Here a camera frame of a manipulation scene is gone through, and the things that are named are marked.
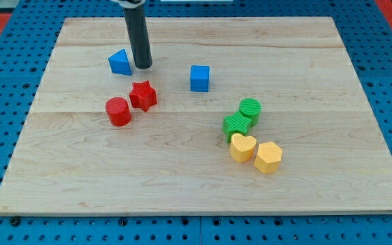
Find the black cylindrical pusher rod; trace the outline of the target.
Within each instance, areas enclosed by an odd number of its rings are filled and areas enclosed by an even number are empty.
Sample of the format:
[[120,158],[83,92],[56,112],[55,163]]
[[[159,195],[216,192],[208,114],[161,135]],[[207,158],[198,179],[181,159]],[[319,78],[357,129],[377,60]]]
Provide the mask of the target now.
[[148,69],[152,66],[152,56],[144,1],[123,1],[122,6],[135,66],[138,69]]

